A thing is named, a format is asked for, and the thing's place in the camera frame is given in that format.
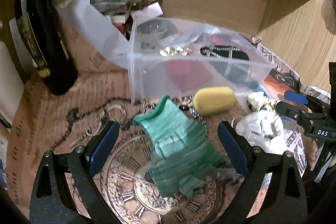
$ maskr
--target bottle label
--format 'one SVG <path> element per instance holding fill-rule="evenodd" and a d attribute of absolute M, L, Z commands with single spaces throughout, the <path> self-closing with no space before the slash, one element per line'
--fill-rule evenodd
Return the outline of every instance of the bottle label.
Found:
<path fill-rule="evenodd" d="M 21 38 L 29 51 L 29 54 L 33 60 L 33 65 L 37 69 L 38 74 L 42 78 L 49 77 L 50 70 L 48 68 L 47 61 L 44 59 L 41 49 L 37 43 L 32 25 L 30 23 L 29 15 L 27 14 L 21 16 L 16 20 L 16 23 Z"/>

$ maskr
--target blue clamp handle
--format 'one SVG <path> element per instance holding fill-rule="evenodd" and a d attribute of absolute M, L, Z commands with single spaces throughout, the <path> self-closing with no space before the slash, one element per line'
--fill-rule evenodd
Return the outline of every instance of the blue clamp handle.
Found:
<path fill-rule="evenodd" d="M 87 159 L 90 165 L 89 174 L 92 177 L 100 173 L 104 167 L 104 164 L 119 137 L 119 124 L 117 122 L 108 121 L 97 137 L 100 137 L 100 140 Z"/>
<path fill-rule="evenodd" d="M 247 177 L 250 173 L 249 161 L 252 158 L 251 145 L 243 136 L 239 136 L 228 122 L 221 122 L 217 133 L 236 172 Z"/>
<path fill-rule="evenodd" d="M 289 100 L 293 103 L 297 103 L 299 105 L 307 105 L 308 100 L 305 96 L 291 92 L 291 91 L 286 91 L 283 95 L 286 100 Z"/>

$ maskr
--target dark glass bottle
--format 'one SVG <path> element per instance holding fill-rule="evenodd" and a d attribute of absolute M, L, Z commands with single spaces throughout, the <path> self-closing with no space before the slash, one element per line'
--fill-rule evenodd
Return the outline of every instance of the dark glass bottle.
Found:
<path fill-rule="evenodd" d="M 78 74 L 60 38 L 58 15 L 51 0 L 16 0 L 15 17 L 43 82 L 53 94 L 64 94 Z"/>

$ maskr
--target clear plastic container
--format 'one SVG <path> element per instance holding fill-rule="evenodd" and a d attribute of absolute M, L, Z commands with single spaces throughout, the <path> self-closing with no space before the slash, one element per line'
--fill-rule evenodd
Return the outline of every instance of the clear plastic container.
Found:
<path fill-rule="evenodd" d="M 135 19 L 130 43 L 128 77 L 132 102 L 165 94 L 190 96 L 209 86 L 229 86 L 235 93 L 247 92 L 257 88 L 274 67 L 238 33 L 187 20 L 157 18 L 137 26 Z M 160 51 L 166 47 L 181 47 L 184 52 L 188 48 L 188 55 L 162 56 Z M 223 49 L 229 56 L 205 53 L 213 49 Z M 237 59 L 237 54 L 248 60 Z"/>

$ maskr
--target green glove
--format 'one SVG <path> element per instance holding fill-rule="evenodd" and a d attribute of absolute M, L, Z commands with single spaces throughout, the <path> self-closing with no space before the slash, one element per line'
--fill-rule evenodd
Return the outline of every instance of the green glove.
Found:
<path fill-rule="evenodd" d="M 134 117 L 152 141 L 152 177 L 161 196 L 180 191 L 191 198 L 202 187 L 202 177 L 225 161 L 206 139 L 206 129 L 189 119 L 169 96 L 163 96 L 149 114 Z"/>

